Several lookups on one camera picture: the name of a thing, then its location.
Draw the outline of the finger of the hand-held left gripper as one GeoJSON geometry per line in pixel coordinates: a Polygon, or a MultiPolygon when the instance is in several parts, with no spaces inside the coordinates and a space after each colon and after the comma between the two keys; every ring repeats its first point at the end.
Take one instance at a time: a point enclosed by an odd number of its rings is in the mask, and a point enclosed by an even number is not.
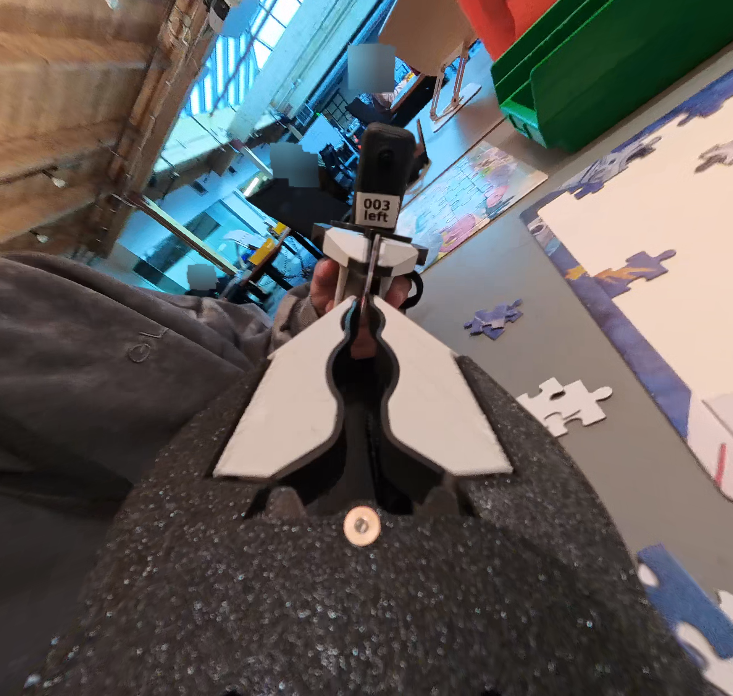
{"type": "Polygon", "coordinates": [[[338,267],[334,307],[348,297],[361,297],[370,290],[371,241],[352,230],[326,230],[323,253],[338,267]]]}
{"type": "Polygon", "coordinates": [[[383,238],[376,252],[374,266],[374,294],[384,299],[393,279],[410,274],[422,265],[422,247],[412,242],[383,238]]]}

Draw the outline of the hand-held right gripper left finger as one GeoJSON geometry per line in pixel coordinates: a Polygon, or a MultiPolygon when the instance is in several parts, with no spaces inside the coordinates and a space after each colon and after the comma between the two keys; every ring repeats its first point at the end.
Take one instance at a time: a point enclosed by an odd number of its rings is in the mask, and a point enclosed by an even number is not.
{"type": "Polygon", "coordinates": [[[350,339],[358,298],[348,297],[276,350],[212,477],[252,483],[260,490],[290,486],[305,505],[327,505],[344,470],[339,445],[344,402],[334,362],[350,339]]]}

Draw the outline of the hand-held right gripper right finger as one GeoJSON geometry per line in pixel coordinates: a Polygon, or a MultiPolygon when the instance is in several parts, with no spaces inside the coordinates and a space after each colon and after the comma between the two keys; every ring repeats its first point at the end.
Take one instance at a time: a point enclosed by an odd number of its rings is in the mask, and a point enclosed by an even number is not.
{"type": "Polygon", "coordinates": [[[378,470],[413,508],[462,506],[460,485],[512,475],[459,357],[380,297],[366,304],[380,391],[378,470]]]}

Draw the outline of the pile of puzzle pieces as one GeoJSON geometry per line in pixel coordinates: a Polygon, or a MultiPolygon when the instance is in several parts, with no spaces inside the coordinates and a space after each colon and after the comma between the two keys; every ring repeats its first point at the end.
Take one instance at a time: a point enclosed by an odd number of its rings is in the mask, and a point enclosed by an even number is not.
{"type": "MultiPolygon", "coordinates": [[[[577,380],[563,386],[555,378],[544,381],[536,396],[524,393],[518,403],[554,437],[567,433],[567,424],[583,426],[605,419],[600,401],[610,387],[593,391],[577,380]]],[[[691,656],[716,694],[732,694],[732,594],[717,590],[710,598],[662,544],[637,553],[637,575],[646,598],[676,641],[691,656]]]]}

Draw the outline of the blue space puzzle tray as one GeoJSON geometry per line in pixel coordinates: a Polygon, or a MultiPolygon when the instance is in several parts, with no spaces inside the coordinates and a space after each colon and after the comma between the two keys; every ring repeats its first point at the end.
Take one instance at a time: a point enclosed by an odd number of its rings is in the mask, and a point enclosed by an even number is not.
{"type": "Polygon", "coordinates": [[[520,214],[536,242],[732,499],[732,166],[695,173],[732,140],[732,72],[520,214]],[[593,277],[675,250],[668,272],[610,298],[593,277]]]}

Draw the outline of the person's left forearm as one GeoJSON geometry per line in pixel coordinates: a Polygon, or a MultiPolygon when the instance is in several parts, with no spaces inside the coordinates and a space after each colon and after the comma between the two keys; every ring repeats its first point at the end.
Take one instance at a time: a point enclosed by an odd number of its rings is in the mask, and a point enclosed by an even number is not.
{"type": "Polygon", "coordinates": [[[313,280],[288,290],[282,297],[272,320],[268,356],[322,316],[322,311],[312,299],[312,288],[315,288],[313,280]]]}

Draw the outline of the person's left hand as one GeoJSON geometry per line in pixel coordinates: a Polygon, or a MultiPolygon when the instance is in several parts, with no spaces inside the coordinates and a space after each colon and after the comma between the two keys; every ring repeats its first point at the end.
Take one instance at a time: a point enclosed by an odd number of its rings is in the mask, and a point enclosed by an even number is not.
{"type": "MultiPolygon", "coordinates": [[[[316,315],[322,317],[335,305],[335,294],[340,266],[336,261],[322,258],[316,263],[310,282],[309,298],[316,315]]],[[[406,276],[396,277],[384,297],[387,304],[399,309],[408,298],[412,281],[406,276]]],[[[353,360],[367,360],[375,356],[377,343],[371,334],[369,314],[366,309],[360,313],[359,331],[350,346],[353,360]]]]}

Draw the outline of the colourful dinosaur puzzle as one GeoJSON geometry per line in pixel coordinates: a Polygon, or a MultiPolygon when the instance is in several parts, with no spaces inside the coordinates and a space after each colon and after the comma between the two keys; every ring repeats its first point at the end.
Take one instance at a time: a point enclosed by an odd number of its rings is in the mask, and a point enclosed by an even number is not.
{"type": "Polygon", "coordinates": [[[427,251],[417,272],[445,258],[546,180],[544,171],[483,137],[400,211],[397,233],[427,251]]]}

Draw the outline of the plywood stand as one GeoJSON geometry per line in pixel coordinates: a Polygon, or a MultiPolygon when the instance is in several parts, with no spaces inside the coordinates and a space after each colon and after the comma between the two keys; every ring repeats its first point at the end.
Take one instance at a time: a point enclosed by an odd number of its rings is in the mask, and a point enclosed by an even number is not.
{"type": "Polygon", "coordinates": [[[463,85],[476,32],[457,0],[396,0],[383,24],[378,41],[392,46],[395,55],[420,75],[435,78],[429,118],[434,132],[481,91],[481,85],[463,85]],[[455,61],[452,97],[439,113],[438,102],[446,69],[455,61]]]}

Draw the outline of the large window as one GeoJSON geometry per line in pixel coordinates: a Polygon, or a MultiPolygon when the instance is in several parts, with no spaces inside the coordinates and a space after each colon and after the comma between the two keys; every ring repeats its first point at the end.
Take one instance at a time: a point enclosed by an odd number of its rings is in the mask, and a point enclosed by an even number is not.
{"type": "Polygon", "coordinates": [[[246,94],[305,0],[243,0],[243,32],[215,38],[182,116],[211,114],[242,105],[246,94]]]}

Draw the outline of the green plastic bin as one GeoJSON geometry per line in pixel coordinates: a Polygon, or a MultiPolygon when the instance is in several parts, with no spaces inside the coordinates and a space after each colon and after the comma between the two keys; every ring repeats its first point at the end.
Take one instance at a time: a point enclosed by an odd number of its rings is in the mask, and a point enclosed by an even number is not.
{"type": "Polygon", "coordinates": [[[519,133],[574,153],[731,39],[731,0],[558,0],[492,65],[492,80],[519,133]]]}

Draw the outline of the blue orange star puzzle piece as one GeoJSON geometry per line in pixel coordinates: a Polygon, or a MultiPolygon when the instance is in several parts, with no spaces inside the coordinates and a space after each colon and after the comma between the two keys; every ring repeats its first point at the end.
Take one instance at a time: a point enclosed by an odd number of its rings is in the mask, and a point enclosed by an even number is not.
{"type": "Polygon", "coordinates": [[[628,292],[631,283],[638,279],[654,280],[667,273],[664,261],[675,256],[675,250],[665,250],[654,256],[646,251],[637,252],[627,258],[623,266],[602,270],[593,279],[608,297],[615,298],[628,292]]]}

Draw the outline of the purple grey banded puzzle piece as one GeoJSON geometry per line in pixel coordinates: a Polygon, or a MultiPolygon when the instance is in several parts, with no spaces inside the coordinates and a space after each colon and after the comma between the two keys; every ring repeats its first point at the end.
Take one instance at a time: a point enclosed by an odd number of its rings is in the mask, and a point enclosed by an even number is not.
{"type": "Polygon", "coordinates": [[[709,168],[722,165],[732,166],[732,140],[723,144],[716,144],[699,155],[700,163],[694,170],[695,173],[702,173],[709,168]]]}

